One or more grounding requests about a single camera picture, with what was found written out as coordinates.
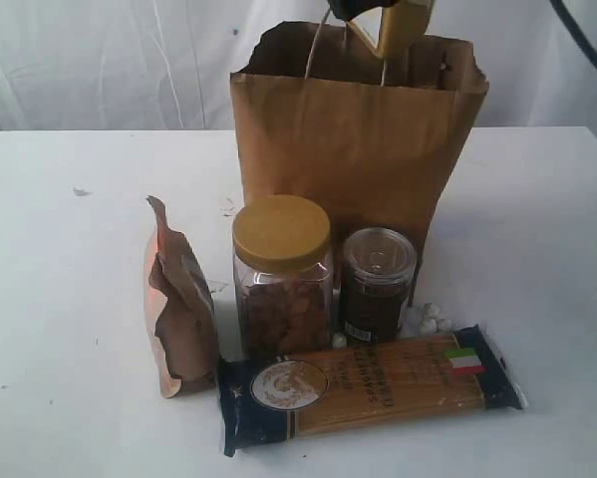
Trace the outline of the crumpled brown paper pouch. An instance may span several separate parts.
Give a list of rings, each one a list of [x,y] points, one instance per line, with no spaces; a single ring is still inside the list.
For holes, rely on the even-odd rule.
[[[215,386],[218,336],[210,289],[185,235],[164,203],[148,196],[155,230],[145,253],[144,311],[160,394],[173,398]]]

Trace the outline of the white backdrop curtain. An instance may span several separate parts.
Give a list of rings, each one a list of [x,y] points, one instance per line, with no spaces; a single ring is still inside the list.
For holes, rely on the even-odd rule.
[[[322,1],[0,1],[0,129],[230,129],[229,76]],[[597,72],[545,1],[440,1],[429,30],[474,45],[481,126],[585,125]]]

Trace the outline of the clear jar with gold lid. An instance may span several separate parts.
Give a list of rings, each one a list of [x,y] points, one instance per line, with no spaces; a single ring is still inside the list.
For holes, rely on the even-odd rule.
[[[244,355],[253,359],[326,349],[334,266],[325,210],[299,196],[258,198],[235,216],[232,243]]]

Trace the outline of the dark tea jar clear lid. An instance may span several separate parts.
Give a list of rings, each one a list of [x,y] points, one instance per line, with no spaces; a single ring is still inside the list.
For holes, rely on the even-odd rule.
[[[350,235],[342,249],[339,318],[361,343],[392,341],[402,326],[418,254],[409,238],[384,227]]]

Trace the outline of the brown paper shopping bag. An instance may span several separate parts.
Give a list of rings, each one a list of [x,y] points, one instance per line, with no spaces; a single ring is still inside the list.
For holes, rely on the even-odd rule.
[[[243,196],[318,203],[336,246],[383,226],[423,251],[488,88],[466,40],[385,62],[342,27],[282,22],[230,77]]]

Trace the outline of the yellow grain bottle white cap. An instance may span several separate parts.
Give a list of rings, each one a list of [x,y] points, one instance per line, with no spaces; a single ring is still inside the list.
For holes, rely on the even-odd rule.
[[[434,0],[365,1],[347,24],[379,59],[402,56],[429,26]]]

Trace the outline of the spaghetti packet with Italian flag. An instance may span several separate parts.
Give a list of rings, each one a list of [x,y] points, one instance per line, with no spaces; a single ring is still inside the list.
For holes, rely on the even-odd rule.
[[[222,450],[474,410],[522,410],[526,399],[478,326],[426,337],[217,369]]]

